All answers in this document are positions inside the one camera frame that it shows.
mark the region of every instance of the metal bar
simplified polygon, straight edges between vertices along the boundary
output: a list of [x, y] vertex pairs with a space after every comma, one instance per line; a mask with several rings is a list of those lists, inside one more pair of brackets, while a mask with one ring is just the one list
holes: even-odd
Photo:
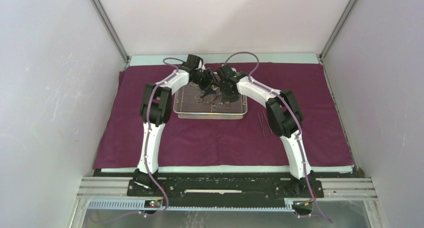
[[[127, 197], [130, 178], [85, 177], [82, 179], [77, 198], [86, 199], [134, 199]], [[376, 201], [377, 195], [370, 178], [318, 178], [322, 182], [324, 201]], [[153, 200], [161, 197], [144, 197]]]
[[365, 205], [366, 214], [368, 215], [371, 228], [383, 228], [375, 203], [373, 201], [364, 201], [363, 204]]
[[321, 52], [321, 59], [324, 59], [329, 52], [332, 44], [334, 43], [335, 39], [337, 38], [338, 34], [341, 31], [341, 28], [343, 27], [344, 23], [346, 22], [347, 18], [350, 15], [350, 12], [354, 8], [356, 2], [358, 0], [349, 0], [346, 7], [344, 8], [343, 13], [341, 14], [340, 19], [338, 20], [334, 30], [332, 31], [330, 38], [328, 38], [327, 43], [325, 44], [323, 51]]
[[125, 51], [125, 48], [121, 42], [121, 40], [118, 37], [118, 34], [114, 27], [112, 26], [112, 22], [109, 19], [108, 15], [106, 14], [105, 8], [103, 7], [100, 0], [91, 0], [95, 9], [97, 10], [97, 13], [99, 17], [101, 18], [103, 24], [106, 27], [106, 30], [108, 31], [109, 35], [111, 36], [113, 42], [115, 43], [119, 53], [121, 54], [122, 58], [124, 59], [125, 63], [128, 63], [130, 57], [128, 56], [127, 52]]
[[[88, 204], [87, 209], [96, 209], [96, 210], [157, 210], [157, 208], [148, 208], [145, 207], [145, 200], [140, 199], [131, 199], [131, 200], [121, 200], [121, 199], [93, 199]], [[264, 208], [264, 207], [250, 207], [250, 208], [231, 208], [231, 207], [174, 207], [169, 206], [168, 211], [281, 211], [281, 212], [293, 212], [292, 210], [293, 202], [286, 202], [286, 207], [278, 208]]]
[[380, 201], [375, 201], [374, 205], [375, 205], [375, 208], [377, 209], [377, 214], [378, 214], [378, 218], [381, 222], [381, 226], [383, 228], [388, 228], [389, 226], [387, 225], [386, 217], [383, 214], [382, 207], [380, 205]]
[[77, 208], [78, 208], [78, 204], [79, 203], [80, 203], [80, 200], [78, 198], [75, 199], [75, 201], [73, 203], [73, 207], [72, 207], [72, 211], [71, 211], [69, 220], [67, 222], [67, 226], [66, 226], [67, 228], [71, 228], [72, 227], [72, 224], [74, 223], [74, 219], [75, 219], [75, 216], [77, 214]]
[[81, 228], [84, 224], [84, 218], [86, 217], [87, 212], [87, 199], [80, 199], [78, 207], [76, 209], [75, 216], [73, 217], [73, 222], [71, 228]]

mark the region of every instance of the white panel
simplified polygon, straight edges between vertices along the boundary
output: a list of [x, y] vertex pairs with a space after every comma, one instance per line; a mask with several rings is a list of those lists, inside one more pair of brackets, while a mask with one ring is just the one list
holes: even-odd
[[423, 0], [359, 0], [325, 59], [359, 166], [392, 228], [422, 227]]
[[130, 55], [320, 53], [348, 0], [101, 0]]
[[0, 0], [0, 227], [65, 227], [123, 61], [90, 0]]

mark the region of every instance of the white surface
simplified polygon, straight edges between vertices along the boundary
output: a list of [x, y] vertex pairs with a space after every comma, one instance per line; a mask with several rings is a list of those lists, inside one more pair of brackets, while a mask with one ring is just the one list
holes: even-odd
[[359, 0], [326, 58], [359, 166], [391, 228], [422, 227], [423, 0]]
[[296, 134], [298, 131], [295, 131], [292, 133], [290, 138], [287, 138], [285, 136], [280, 136], [279, 138], [282, 141], [282, 144], [284, 145], [285, 153], [287, 154], [288, 163], [290, 165], [290, 173], [296, 177], [297, 179], [305, 177], [305, 171], [304, 171], [304, 165], [302, 160], [302, 154], [301, 150], [303, 151], [303, 154], [305, 156], [305, 163], [306, 163], [306, 173], [309, 174], [311, 171], [311, 166], [309, 165], [308, 158], [306, 156], [304, 142], [302, 140], [302, 134], [299, 136], [299, 140], [302, 143], [302, 147], [299, 147], [298, 142], [296, 141]]
[[[269, 90], [275, 91], [277, 93], [281, 92], [280, 90], [277, 90], [277, 89], [274, 90], [273, 88], [268, 87], [265, 84], [256, 81], [253, 76], [252, 76], [252, 80], [255, 83], [260, 84], [261, 86], [268, 88]], [[274, 94], [271, 94], [270, 92], [264, 90], [263, 88], [257, 86], [256, 84], [251, 83], [248, 77], [244, 77], [240, 79], [240, 81], [237, 83], [237, 90], [241, 95], [246, 95], [247, 97], [250, 97], [251, 99], [255, 100], [257, 103], [259, 103], [263, 107], [266, 107], [265, 103], [268, 101], [268, 99], [276, 97]]]
[[[349, 173], [352, 172], [352, 166], [341, 167], [312, 167], [315, 172], [339, 172]], [[116, 172], [116, 173], [133, 173], [136, 168], [103, 168], [102, 172]], [[205, 172], [205, 173], [220, 173], [220, 172], [289, 172], [289, 166], [208, 166], [208, 167], [159, 167], [159, 172]]]
[[144, 155], [147, 155], [147, 165], [151, 173], [155, 173], [158, 170], [158, 154], [159, 154], [159, 144], [161, 143], [162, 132], [164, 131], [165, 123], [160, 124], [158, 127], [155, 124], [151, 125], [151, 131], [148, 133], [149, 124], [147, 122], [143, 123], [143, 146], [141, 147], [141, 156], [138, 161], [137, 168], [141, 172], [147, 173], [145, 158]]
[[0, 0], [0, 227], [65, 227], [124, 62], [89, 0]]
[[[198, 54], [204, 59], [205, 64], [208, 63], [224, 63], [225, 60], [231, 55], [227, 54]], [[318, 64], [316, 53], [257, 53], [260, 62], [275, 62], [275, 63], [310, 63]], [[187, 59], [185, 55], [136, 55], [131, 57], [130, 66], [138, 65], [162, 65], [162, 60], [166, 57], [175, 57], [182, 60]], [[249, 54], [239, 54], [231, 58], [230, 63], [234, 62], [256, 62], [256, 59]], [[171, 64], [181, 64], [176, 60], [168, 60]]]
[[101, 0], [130, 55], [320, 53], [348, 0]]

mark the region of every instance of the cable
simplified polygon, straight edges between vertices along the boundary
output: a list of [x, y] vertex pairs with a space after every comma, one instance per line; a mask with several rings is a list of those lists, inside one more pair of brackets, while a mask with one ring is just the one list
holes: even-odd
[[298, 128], [298, 130], [299, 130], [299, 132], [296, 134], [296, 136], [295, 136], [295, 138], [296, 138], [296, 141], [297, 141], [297, 144], [299, 145], [299, 147], [300, 147], [300, 154], [301, 154], [301, 156], [302, 156], [302, 163], [303, 163], [303, 173], [304, 173], [304, 176], [305, 176], [305, 180], [306, 180], [306, 184], [307, 184], [307, 187], [308, 187], [308, 189], [309, 189], [309, 192], [310, 192], [310, 195], [311, 195], [311, 197], [312, 197], [312, 199], [313, 199], [313, 202], [316, 204], [316, 208], [318, 208], [318, 211], [319, 211], [319, 213], [321, 214], [321, 217], [322, 218], [324, 218], [325, 220], [327, 220], [329, 223], [333, 223], [333, 221], [332, 220], [330, 220], [325, 214], [324, 214], [324, 212], [321, 210], [321, 207], [318, 205], [318, 203], [317, 203], [317, 199], [315, 198], [315, 196], [314, 196], [314, 191], [312, 190], [312, 187], [311, 187], [311, 184], [309, 183], [309, 179], [308, 179], [308, 172], [307, 172], [307, 168], [306, 168], [306, 158], [305, 158], [305, 154], [304, 154], [304, 152], [303, 152], [303, 145], [302, 145], [302, 142], [300, 141], [300, 135], [302, 134], [302, 127], [301, 127], [301, 125], [300, 125], [300, 122], [299, 122], [299, 120], [297, 119], [297, 117], [296, 117], [296, 115], [293, 113], [293, 111], [292, 111], [292, 109], [289, 107], [289, 105], [287, 104], [287, 102], [278, 94], [278, 93], [276, 93], [276, 92], [274, 92], [274, 90], [270, 90], [270, 89], [268, 89], [267, 87], [265, 87], [265, 86], [262, 86], [261, 84], [259, 84], [259, 83], [256, 83], [251, 77], [252, 77], [252, 74], [253, 74], [253, 72], [255, 72], [256, 71], [256, 69], [259, 67], [259, 59], [258, 59], [258, 56], [256, 56], [254, 53], [251, 53], [251, 52], [236, 52], [236, 53], [234, 53], [234, 54], [232, 54], [230, 57], [228, 57], [227, 58], [227, 60], [226, 60], [226, 62], [225, 63], [227, 63], [228, 62], [228, 60], [230, 59], [230, 58], [232, 58], [233, 56], [235, 56], [235, 55], [237, 55], [237, 54], [242, 54], [242, 53], [245, 53], [245, 54], [250, 54], [250, 55], [252, 55], [252, 56], [254, 56], [255, 58], [256, 58], [256, 60], [257, 60], [257, 64], [256, 64], [256, 66], [254, 67], [254, 69], [249, 73], [249, 81], [251, 82], [251, 83], [253, 83], [253, 84], [255, 84], [256, 86], [258, 86], [258, 87], [260, 87], [260, 88], [262, 88], [262, 89], [264, 89], [265, 91], [268, 91], [268, 92], [270, 92], [270, 93], [272, 93], [273, 95], [275, 95], [276, 97], [278, 97], [278, 99], [279, 100], [281, 100], [281, 102], [284, 104], [284, 106], [286, 107], [286, 109], [287, 109], [287, 111], [290, 113], [290, 115], [291, 115], [291, 117], [293, 117], [293, 119], [294, 119], [294, 122], [296, 123], [296, 125], [297, 125], [297, 128]]
[[258, 58], [258, 56], [256, 56], [256, 54], [254, 54], [254, 53], [252, 53], [252, 52], [246, 52], [246, 51], [242, 51], [242, 52], [236, 52], [236, 53], [233, 53], [231, 56], [229, 56], [227, 59], [226, 59], [226, 61], [225, 61], [225, 63], [224, 64], [227, 64], [228, 63], [228, 61], [232, 58], [232, 57], [234, 57], [234, 56], [236, 56], [236, 55], [239, 55], [239, 54], [249, 54], [249, 55], [252, 55], [253, 57], [255, 57], [256, 58], [256, 66], [254, 67], [254, 69], [249, 73], [249, 81], [250, 82], [252, 82], [252, 74], [256, 71], [256, 69], [259, 67], [259, 58]]
[[166, 58], [164, 58], [164, 59], [162, 60], [162, 62], [163, 62], [164, 64], [166, 64], [166, 65], [168, 65], [168, 66], [172, 66], [172, 67], [174, 67], [177, 71], [178, 71], [178, 69], [179, 69], [177, 65], [166, 62], [166, 61], [167, 61], [167, 60], [169, 60], [169, 59], [177, 60], [177, 61], [180, 61], [180, 62], [185, 62], [184, 60], [181, 60], [181, 59], [176, 58], [176, 57], [166, 57]]
[[[174, 65], [174, 64], [167, 63], [166, 60], [168, 60], [168, 59], [173, 59], [173, 60], [177, 60], [177, 61], [180, 61], [180, 62], [184, 62], [184, 61], [181, 60], [181, 59], [178, 59], [178, 58], [174, 58], [174, 57], [167, 57], [167, 58], [164, 58], [163, 59], [163, 63], [164, 64], [169, 65], [169, 66], [172, 66], [172, 67], [175, 67], [175, 71], [178, 73], [178, 70], [179, 70], [178, 66], [177, 65]], [[175, 75], [176, 74], [174, 73], [171, 77], [169, 77], [169, 79], [174, 78]], [[169, 199], [168, 199], [168, 196], [167, 196], [167, 193], [162, 188], [162, 186], [159, 185], [159, 183], [155, 180], [155, 178], [153, 177], [153, 175], [152, 175], [152, 173], [151, 173], [151, 171], [149, 169], [148, 161], [147, 161], [148, 156], [146, 155], [147, 154], [148, 143], [149, 143], [149, 136], [150, 136], [150, 132], [152, 131], [152, 123], [150, 122], [150, 108], [152, 106], [153, 97], [155, 96], [154, 94], [156, 93], [157, 88], [160, 87], [160, 86], [162, 86], [163, 84], [165, 84], [165, 82], [166, 81], [163, 81], [161, 83], [157, 83], [156, 84], [156, 86], [153, 88], [153, 90], [151, 92], [150, 99], [148, 100], [147, 113], [146, 113], [146, 120], [147, 120], [148, 130], [147, 130], [146, 144], [145, 144], [145, 149], [144, 149], [144, 155], [143, 156], [144, 156], [144, 165], [145, 165], [147, 174], [150, 177], [150, 179], [153, 181], [153, 183], [157, 186], [157, 188], [159, 188], [159, 190], [162, 192], [163, 197], [166, 200], [166, 206], [165, 206], [165, 208], [163, 210], [159, 210], [158, 209], [158, 212], [156, 212], [154, 214], [146, 214], [146, 213], [144, 213], [144, 216], [145, 217], [147, 217], [147, 216], [153, 217], [153, 216], [158, 216], [158, 215], [162, 214], [164, 211], [166, 211], [168, 209], [169, 204], [170, 204]]]

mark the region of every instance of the glass panel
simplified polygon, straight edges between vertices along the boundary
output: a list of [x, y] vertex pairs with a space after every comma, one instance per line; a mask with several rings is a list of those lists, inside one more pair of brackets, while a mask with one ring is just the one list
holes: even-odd
[[182, 212], [166, 211], [157, 217], [144, 218], [138, 212], [88, 210], [84, 228], [369, 228], [362, 201], [319, 203], [333, 224], [322, 218], [297, 219], [288, 212]]

